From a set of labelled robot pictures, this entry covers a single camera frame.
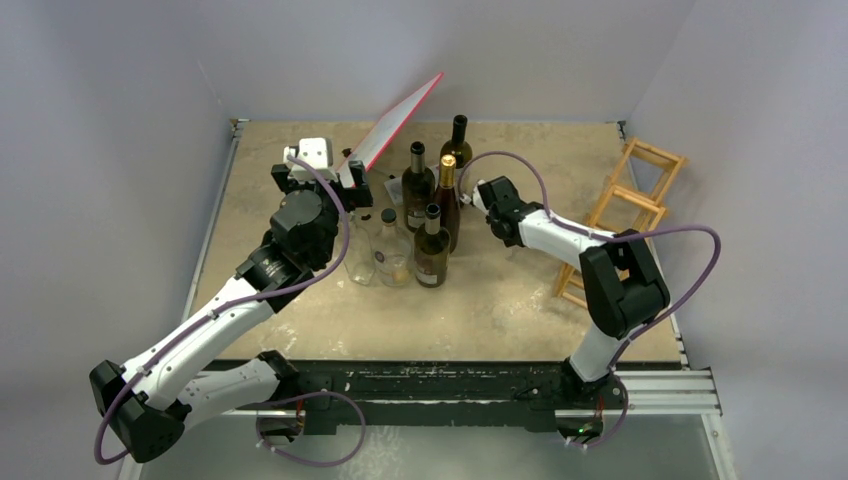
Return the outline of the red wine bottle gold cap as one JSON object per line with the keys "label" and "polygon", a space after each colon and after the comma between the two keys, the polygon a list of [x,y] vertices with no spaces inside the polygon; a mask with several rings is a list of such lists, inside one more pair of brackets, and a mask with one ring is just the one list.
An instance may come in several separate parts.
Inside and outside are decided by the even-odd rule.
{"label": "red wine bottle gold cap", "polygon": [[458,244],[460,228],[460,208],[456,190],[457,160],[451,154],[442,155],[439,163],[439,178],[433,196],[433,202],[441,209],[441,225],[450,234],[450,252]]}

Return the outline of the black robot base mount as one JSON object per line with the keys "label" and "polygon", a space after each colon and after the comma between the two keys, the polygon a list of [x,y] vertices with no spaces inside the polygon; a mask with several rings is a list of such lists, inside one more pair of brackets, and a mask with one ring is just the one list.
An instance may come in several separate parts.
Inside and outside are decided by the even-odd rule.
{"label": "black robot base mount", "polygon": [[271,398],[299,394],[308,435],[342,425],[518,427],[597,437],[626,404],[612,375],[587,386],[556,361],[293,360]]}

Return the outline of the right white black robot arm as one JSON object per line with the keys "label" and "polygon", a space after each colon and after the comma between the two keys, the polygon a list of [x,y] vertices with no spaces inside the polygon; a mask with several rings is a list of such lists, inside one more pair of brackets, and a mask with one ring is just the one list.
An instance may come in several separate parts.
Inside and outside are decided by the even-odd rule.
{"label": "right white black robot arm", "polygon": [[599,380],[611,372],[627,338],[670,304],[645,239],[634,230],[613,234],[586,227],[542,203],[526,202],[504,176],[478,183],[472,204],[486,213],[492,233],[505,246],[541,251],[580,273],[592,324],[564,362],[561,392],[573,406],[588,405],[599,396]]}

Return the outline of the green wine bottle bottom row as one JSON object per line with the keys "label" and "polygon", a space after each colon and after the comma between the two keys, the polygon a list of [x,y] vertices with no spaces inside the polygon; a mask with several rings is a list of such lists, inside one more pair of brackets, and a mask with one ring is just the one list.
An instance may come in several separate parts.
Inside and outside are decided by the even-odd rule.
{"label": "green wine bottle bottom row", "polygon": [[414,234],[414,273],[426,288],[437,288],[447,278],[451,237],[441,224],[441,208],[430,203],[425,208],[424,223]]}

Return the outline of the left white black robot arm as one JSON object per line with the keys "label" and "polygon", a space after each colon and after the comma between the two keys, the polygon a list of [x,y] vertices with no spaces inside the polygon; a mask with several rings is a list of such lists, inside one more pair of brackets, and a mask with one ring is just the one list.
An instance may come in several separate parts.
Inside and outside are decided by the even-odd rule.
{"label": "left white black robot arm", "polygon": [[101,414],[93,457],[113,433],[139,463],[170,449],[183,433],[226,411],[268,403],[284,409],[301,397],[298,373],[281,354],[204,376],[203,369],[243,334],[337,270],[349,250],[349,213],[369,207],[367,165],[291,156],[272,169],[283,199],[259,246],[212,299],[155,345],[123,363],[105,360],[89,375]]}

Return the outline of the clear white-label wine bottle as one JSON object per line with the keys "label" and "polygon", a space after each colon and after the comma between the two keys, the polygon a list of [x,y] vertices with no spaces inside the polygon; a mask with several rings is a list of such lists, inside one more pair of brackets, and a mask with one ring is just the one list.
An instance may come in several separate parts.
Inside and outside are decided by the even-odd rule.
{"label": "clear white-label wine bottle", "polygon": [[381,226],[372,240],[372,258],[380,281],[389,287],[400,287],[412,277],[412,244],[402,226],[398,225],[393,208],[380,213]]}

